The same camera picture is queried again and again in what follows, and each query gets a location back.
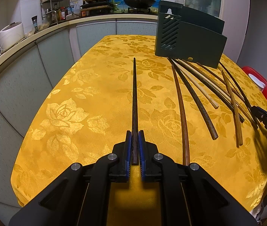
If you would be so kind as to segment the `dark wenge chopstick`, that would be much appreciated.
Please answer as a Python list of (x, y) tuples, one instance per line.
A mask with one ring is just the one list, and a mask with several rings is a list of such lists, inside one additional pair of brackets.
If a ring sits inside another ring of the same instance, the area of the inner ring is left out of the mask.
[(139, 164), (138, 148), (138, 96), (137, 96), (137, 69), (136, 58), (133, 59), (133, 101), (132, 101), (132, 151), (131, 164)]

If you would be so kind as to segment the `reddish brown chopstick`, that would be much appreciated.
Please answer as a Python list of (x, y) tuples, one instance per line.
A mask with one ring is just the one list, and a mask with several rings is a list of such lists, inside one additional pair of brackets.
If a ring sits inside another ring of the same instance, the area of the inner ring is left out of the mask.
[(190, 164), (190, 146), (189, 146), (186, 113), (185, 113), (185, 108), (184, 108), (184, 102), (182, 99), (181, 87), (179, 85), (179, 80), (178, 80), (177, 73), (176, 73), (174, 66), (172, 66), (172, 72), (174, 76), (174, 82), (175, 82), (177, 97), (179, 101), (179, 112), (180, 112), (181, 126), (182, 126), (182, 163), (188, 166)]

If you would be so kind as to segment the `medium brown chopstick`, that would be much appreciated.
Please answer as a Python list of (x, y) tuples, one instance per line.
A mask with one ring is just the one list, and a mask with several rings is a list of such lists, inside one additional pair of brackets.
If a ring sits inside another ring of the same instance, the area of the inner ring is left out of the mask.
[(234, 116), (234, 124), (235, 124), (236, 146), (237, 146), (237, 148), (239, 148), (240, 146), (243, 145), (243, 136), (242, 136), (242, 128), (241, 128), (241, 122), (240, 122), (240, 117), (239, 117), (239, 111), (237, 108), (234, 94), (233, 94), (232, 89), (230, 87), (230, 83), (229, 83), (223, 70), (221, 71), (221, 73), (222, 73), (223, 79), (225, 81), (227, 91), (228, 91), (228, 94), (230, 95), (230, 100), (231, 100), (231, 103), (232, 103), (233, 109), (234, 109), (233, 116)]

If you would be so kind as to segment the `thin black chopstick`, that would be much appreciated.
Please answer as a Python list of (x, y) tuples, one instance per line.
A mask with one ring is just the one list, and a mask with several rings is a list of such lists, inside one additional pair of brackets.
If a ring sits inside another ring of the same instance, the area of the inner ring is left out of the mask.
[(244, 99), (244, 103), (245, 103), (247, 109), (249, 110), (250, 115), (251, 115), (251, 117), (253, 119), (253, 123), (254, 123), (253, 126), (255, 127), (255, 129), (257, 129), (258, 128), (258, 121), (257, 121), (257, 118), (255, 117), (255, 115), (251, 112), (251, 105), (250, 105), (245, 93), (243, 92), (242, 88), (240, 87), (238, 82), (235, 80), (235, 78), (232, 76), (232, 74), (228, 71), (228, 69), (221, 62), (219, 62), (219, 64), (227, 72), (227, 74), (230, 76), (230, 78), (233, 80), (234, 84), (237, 86), (238, 90), (240, 91), (240, 93), (241, 93), (241, 95), (242, 95), (242, 97)]

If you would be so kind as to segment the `long brown chopstick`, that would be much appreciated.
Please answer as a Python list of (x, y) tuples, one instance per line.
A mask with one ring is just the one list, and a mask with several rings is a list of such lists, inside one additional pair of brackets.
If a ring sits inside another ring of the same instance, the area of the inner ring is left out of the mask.
[[(205, 66), (201, 65), (201, 64), (198, 63), (198, 62), (197, 62), (196, 64), (199, 65), (200, 67), (202, 67), (203, 69), (205, 69), (206, 71), (208, 71), (211, 75), (213, 75), (213, 76), (214, 76), (215, 78), (217, 78), (220, 82), (223, 82), (223, 84), (226, 85), (225, 80), (221, 79), (221, 77), (218, 76), (216, 73), (212, 72), (210, 69), (206, 68)], [(239, 98), (241, 99), (241, 101), (243, 101), (243, 103), (246, 105), (247, 109), (250, 111), (250, 108), (248, 107), (248, 105), (247, 105), (247, 103), (246, 103), (244, 97), (242, 97), (242, 96), (238, 93), (238, 91), (237, 91), (235, 88), (231, 87), (231, 89), (232, 89), (232, 92), (233, 92), (237, 97), (239, 97)], [(257, 128), (258, 128), (258, 122), (257, 122), (257, 119), (256, 119), (256, 118), (253, 118), (253, 117), (251, 117), (251, 119), (252, 119), (252, 121), (251, 121), (251, 122), (252, 122), (252, 125), (255, 127), (255, 129), (257, 129)]]

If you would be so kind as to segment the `black textured chopstick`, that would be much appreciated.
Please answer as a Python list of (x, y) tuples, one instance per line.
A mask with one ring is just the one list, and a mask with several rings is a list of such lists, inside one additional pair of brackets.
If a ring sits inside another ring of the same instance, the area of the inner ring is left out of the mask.
[(196, 67), (192, 67), (189, 64), (187, 64), (184, 61), (174, 59), (174, 62), (176, 62), (178, 65), (186, 69), (188, 72), (190, 72), (193, 76), (198, 78), (204, 85), (206, 85), (216, 96), (218, 96), (223, 103), (225, 103), (230, 110), (234, 110), (234, 105), (232, 103), (232, 99), (230, 97), (230, 94), (227, 93), (223, 88), (219, 87), (217, 83), (215, 83), (213, 80), (211, 80), (206, 74), (201, 72)]

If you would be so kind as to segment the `dark brown chopstick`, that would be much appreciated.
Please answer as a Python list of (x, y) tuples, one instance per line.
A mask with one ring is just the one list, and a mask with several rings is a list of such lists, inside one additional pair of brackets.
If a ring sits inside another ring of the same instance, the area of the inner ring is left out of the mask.
[(174, 67), (176, 73), (179, 75), (179, 77), (181, 78), (182, 82), (184, 83), (184, 85), (186, 86), (187, 90), (189, 91), (189, 93), (191, 94), (191, 97), (194, 99), (195, 104), (197, 105), (204, 121), (205, 124), (207, 125), (207, 128), (209, 130), (209, 133), (211, 134), (211, 137), (213, 140), (216, 140), (218, 138), (218, 134), (217, 131), (207, 113), (207, 111), (205, 110), (203, 104), (201, 103), (199, 97), (197, 96), (196, 92), (194, 91), (194, 89), (192, 88), (192, 86), (190, 85), (190, 83), (187, 81), (186, 77), (184, 76), (184, 74), (181, 72), (181, 70), (175, 65), (175, 63), (173, 62), (173, 60), (171, 58), (168, 57), (168, 61), (171, 63), (171, 65)]

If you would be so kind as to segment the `metal kitchen rack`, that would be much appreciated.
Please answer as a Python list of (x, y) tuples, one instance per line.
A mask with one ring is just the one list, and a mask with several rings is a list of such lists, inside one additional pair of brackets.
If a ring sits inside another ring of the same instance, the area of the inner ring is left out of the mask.
[(65, 13), (61, 17), (62, 9), (70, 6), (70, 0), (40, 0), (42, 20), (49, 22), (50, 26), (65, 21)]

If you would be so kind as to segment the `white lidded jug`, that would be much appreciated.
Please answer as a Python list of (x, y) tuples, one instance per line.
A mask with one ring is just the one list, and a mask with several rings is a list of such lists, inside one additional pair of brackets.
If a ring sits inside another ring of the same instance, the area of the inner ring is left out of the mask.
[(260, 89), (260, 91), (263, 91), (265, 88), (265, 83), (259, 80), (256, 76), (252, 75), (251, 73), (248, 74), (250, 79), (257, 85), (257, 87)]

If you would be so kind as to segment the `pale bamboo chopstick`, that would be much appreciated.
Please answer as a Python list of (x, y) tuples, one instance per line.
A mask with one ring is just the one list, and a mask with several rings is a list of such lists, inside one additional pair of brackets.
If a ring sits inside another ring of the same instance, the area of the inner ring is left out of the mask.
[(207, 107), (211, 106), (213, 110), (218, 110), (220, 105), (214, 100), (210, 95), (209, 91), (205, 90), (205, 87), (202, 83), (199, 83), (197, 78), (195, 78), (191, 73), (189, 73), (186, 69), (180, 66), (178, 63), (174, 61), (175, 65), (179, 68), (181, 73), (187, 78), (189, 83), (193, 85), (193, 89), (196, 90), (196, 95), (200, 98), (200, 101)]
[[(222, 87), (220, 87), (213, 79), (211, 79), (208, 75), (203, 73), (201, 70), (199, 70), (196, 66), (193, 66), (191, 63), (183, 60), (179, 60), (179, 62), (183, 63), (184, 66), (188, 67), (192, 71), (196, 72), (198, 75), (202, 75), (207, 82), (211, 84), (216, 90), (218, 90), (228, 101), (232, 101), (231, 95)], [(252, 126), (257, 129), (258, 126), (253, 121), (253, 118), (240, 106), (240, 104), (235, 100), (237, 108), (247, 117), (247, 119), (250, 121)]]

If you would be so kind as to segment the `yellow floral tablecloth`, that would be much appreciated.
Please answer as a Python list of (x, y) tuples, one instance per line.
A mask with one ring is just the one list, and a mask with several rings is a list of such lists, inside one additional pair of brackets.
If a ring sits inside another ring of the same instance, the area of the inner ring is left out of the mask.
[[(23, 208), (10, 225), (96, 225), (96, 162), (124, 142), (127, 131), (132, 134), (134, 58), (138, 131), (178, 164), (191, 225), (257, 224), (253, 212), (267, 194), (264, 124), (257, 119), (255, 129), (238, 109), (243, 145), (237, 148), (234, 111), (197, 78), (220, 105), (213, 110), (203, 104), (218, 134), (213, 140), (177, 74), (190, 146), (190, 164), (184, 165), (172, 65), (168, 57), (155, 55), (155, 40), (141, 35), (105, 36), (50, 92), (29, 127), (12, 171), (12, 188)], [(227, 91), (208, 71), (187, 62)], [(264, 95), (241, 68), (227, 56), (220, 62), (251, 107), (267, 111)], [(106, 225), (162, 225), (159, 184), (142, 180), (140, 155), (138, 165), (130, 159), (126, 183), (111, 183)]]

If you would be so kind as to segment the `dark green utensil holder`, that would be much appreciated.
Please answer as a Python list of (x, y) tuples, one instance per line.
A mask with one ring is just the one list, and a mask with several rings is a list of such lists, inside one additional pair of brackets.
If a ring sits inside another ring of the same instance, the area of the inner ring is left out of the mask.
[(227, 37), (224, 21), (182, 4), (160, 1), (155, 55), (217, 68)]

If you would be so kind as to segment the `white plastic bottle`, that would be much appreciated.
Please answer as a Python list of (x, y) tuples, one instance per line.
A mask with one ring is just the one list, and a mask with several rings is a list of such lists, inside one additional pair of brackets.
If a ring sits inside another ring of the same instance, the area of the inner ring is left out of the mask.
[(182, 4), (183, 6), (185, 5), (184, 0), (175, 0), (175, 3)]

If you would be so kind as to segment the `black wok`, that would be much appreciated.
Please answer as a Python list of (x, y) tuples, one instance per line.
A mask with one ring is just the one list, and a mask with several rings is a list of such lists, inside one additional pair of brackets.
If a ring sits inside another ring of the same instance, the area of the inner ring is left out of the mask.
[(156, 1), (155, 0), (124, 0), (124, 3), (135, 9), (148, 9), (150, 8)]

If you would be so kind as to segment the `white rice cooker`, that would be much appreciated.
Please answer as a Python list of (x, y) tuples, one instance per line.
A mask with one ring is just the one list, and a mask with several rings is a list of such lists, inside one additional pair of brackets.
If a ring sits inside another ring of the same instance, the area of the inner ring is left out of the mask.
[(23, 38), (23, 24), (21, 22), (13, 22), (0, 31), (0, 49), (6, 51)]

